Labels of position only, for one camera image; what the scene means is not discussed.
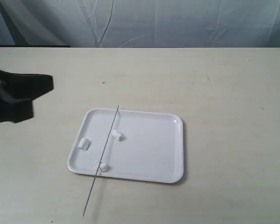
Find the white object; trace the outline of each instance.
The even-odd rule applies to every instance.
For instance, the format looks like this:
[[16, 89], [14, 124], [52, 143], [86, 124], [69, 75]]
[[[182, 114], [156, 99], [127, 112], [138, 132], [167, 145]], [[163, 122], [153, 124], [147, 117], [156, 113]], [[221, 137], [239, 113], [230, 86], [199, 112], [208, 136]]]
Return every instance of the white object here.
[[78, 147], [83, 149], [83, 150], [87, 150], [88, 147], [89, 147], [89, 144], [90, 144], [89, 139], [84, 137], [80, 140], [80, 143], [79, 143]]
[[122, 134], [117, 129], [112, 130], [111, 134], [117, 141], [122, 140]]
[[[94, 167], [95, 169], [97, 170], [98, 169], [98, 164], [99, 164], [99, 161], [96, 161], [95, 164], [94, 164]], [[102, 171], [102, 172], [106, 172], [108, 169], [108, 166], [107, 164], [105, 164], [104, 162], [101, 162], [101, 165], [99, 165], [99, 171]]]
[[[68, 158], [77, 174], [95, 175], [113, 121], [114, 109], [92, 109], [84, 117]], [[103, 156], [112, 169], [100, 176], [174, 183], [183, 175], [183, 123], [173, 114], [119, 110], [114, 129], [125, 141], [109, 138]], [[91, 136], [91, 150], [77, 150], [81, 136]]]

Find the small white piece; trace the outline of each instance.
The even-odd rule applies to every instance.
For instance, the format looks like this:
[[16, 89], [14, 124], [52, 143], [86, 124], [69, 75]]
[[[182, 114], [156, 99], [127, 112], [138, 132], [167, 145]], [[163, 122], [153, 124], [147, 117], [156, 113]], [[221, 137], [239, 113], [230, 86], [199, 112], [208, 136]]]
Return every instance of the small white piece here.
[[[95, 169], [98, 169], [98, 164], [99, 164], [99, 161], [96, 161], [95, 164], [94, 164], [94, 167]], [[106, 172], [108, 169], [108, 165], [105, 164], [104, 162], [101, 162], [101, 165], [99, 166], [99, 171], [102, 171], [102, 172]]]
[[84, 137], [84, 138], [81, 139], [78, 147], [82, 150], [87, 150], [89, 145], [90, 145], [89, 139]]
[[119, 131], [117, 131], [117, 129], [113, 129], [111, 134], [117, 141], [122, 140], [122, 134]]

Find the tabletop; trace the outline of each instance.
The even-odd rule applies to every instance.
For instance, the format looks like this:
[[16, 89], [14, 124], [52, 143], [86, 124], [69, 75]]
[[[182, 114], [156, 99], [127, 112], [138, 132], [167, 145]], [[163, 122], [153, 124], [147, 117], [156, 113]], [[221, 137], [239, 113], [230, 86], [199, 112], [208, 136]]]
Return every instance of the tabletop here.
[[[0, 224], [280, 224], [280, 49], [0, 48], [0, 69], [52, 75], [35, 117], [0, 123]], [[95, 107], [184, 122], [176, 184], [67, 168]]]

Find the plastic tray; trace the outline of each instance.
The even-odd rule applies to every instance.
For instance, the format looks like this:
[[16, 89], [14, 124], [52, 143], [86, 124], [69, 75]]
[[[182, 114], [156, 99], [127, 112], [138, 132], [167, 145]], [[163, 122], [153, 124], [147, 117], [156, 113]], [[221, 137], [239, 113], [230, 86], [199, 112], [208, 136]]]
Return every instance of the plastic tray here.
[[[70, 152], [68, 168], [77, 174], [95, 175], [116, 110], [88, 111]], [[111, 135], [102, 159], [107, 172], [98, 176], [174, 183], [183, 175], [183, 124], [174, 114], [119, 110], [113, 128], [124, 136]], [[88, 150], [78, 148], [90, 140]]]

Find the table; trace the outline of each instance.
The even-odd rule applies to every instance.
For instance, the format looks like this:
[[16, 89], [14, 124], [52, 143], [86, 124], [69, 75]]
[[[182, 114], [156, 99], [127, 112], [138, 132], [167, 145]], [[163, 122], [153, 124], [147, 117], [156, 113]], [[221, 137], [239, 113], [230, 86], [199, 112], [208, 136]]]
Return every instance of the table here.
[[[280, 224], [280, 49], [0, 48], [0, 69], [54, 77], [35, 117], [0, 123], [0, 224]], [[173, 185], [76, 175], [66, 161], [91, 108], [174, 113]]]

